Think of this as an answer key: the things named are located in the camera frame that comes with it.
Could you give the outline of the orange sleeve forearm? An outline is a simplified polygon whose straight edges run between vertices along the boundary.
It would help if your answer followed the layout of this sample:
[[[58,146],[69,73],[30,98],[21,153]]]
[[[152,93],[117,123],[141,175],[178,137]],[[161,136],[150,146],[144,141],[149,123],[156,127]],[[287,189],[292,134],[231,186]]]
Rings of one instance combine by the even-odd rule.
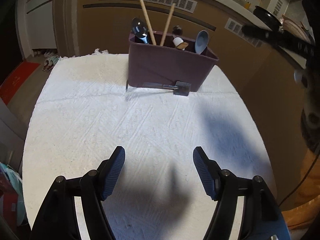
[[[319,213],[319,158],[306,179],[297,190],[297,207],[283,211],[283,217],[289,230],[306,229]]]

